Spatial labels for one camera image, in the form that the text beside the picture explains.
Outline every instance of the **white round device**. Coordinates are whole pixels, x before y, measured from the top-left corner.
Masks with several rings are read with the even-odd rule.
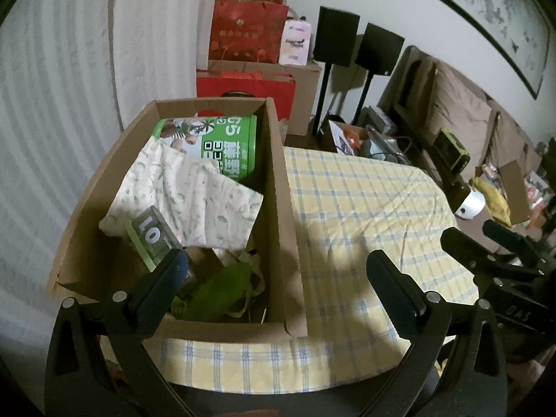
[[[464,220],[472,220],[485,207],[485,196],[476,189],[471,188],[471,192],[463,201],[463,204],[456,210],[456,216]]]

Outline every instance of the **floral cloth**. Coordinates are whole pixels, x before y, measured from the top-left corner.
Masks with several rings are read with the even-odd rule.
[[[156,206],[183,246],[241,250],[262,195],[220,174],[217,162],[191,159],[151,137],[98,224],[123,237],[126,223]]]

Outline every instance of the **red paper bag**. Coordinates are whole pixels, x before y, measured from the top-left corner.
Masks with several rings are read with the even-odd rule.
[[[290,118],[294,94],[295,80],[288,74],[197,71],[197,97],[272,97],[279,121]]]
[[[287,11],[275,3],[216,1],[208,58],[277,63]]]

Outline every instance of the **white curtain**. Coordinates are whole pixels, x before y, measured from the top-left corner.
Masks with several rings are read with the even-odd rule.
[[[195,96],[214,0],[18,0],[0,27],[0,353],[40,407],[62,232],[152,99]]]

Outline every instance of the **yellow plaid tablecloth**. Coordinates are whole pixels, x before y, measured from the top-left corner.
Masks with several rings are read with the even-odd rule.
[[[282,394],[325,389],[393,368],[398,335],[365,273],[383,249],[421,286],[473,303],[472,275],[443,252],[455,225],[446,198],[421,170],[285,148],[309,337],[281,345],[145,341],[164,377],[200,389]]]

